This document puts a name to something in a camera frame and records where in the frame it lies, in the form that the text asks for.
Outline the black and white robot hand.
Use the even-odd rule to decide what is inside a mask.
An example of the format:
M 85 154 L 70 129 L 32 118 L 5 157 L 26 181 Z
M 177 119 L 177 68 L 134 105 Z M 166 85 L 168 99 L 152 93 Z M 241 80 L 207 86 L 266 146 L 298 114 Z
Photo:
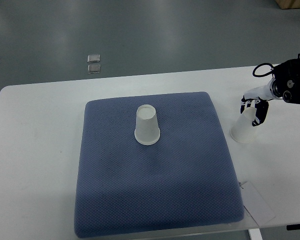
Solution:
M 274 97 L 268 85 L 256 87 L 246 91 L 241 99 L 240 113 L 242 114 L 247 108 L 254 108 L 254 119 L 251 122 L 253 127 L 264 123 L 269 109 L 269 101 Z

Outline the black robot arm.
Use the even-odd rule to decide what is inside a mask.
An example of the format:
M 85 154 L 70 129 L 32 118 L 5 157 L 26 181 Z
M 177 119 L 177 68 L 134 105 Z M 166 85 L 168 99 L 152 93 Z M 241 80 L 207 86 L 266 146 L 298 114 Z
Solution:
M 286 103 L 300 105 L 300 53 L 273 68 L 274 94 Z

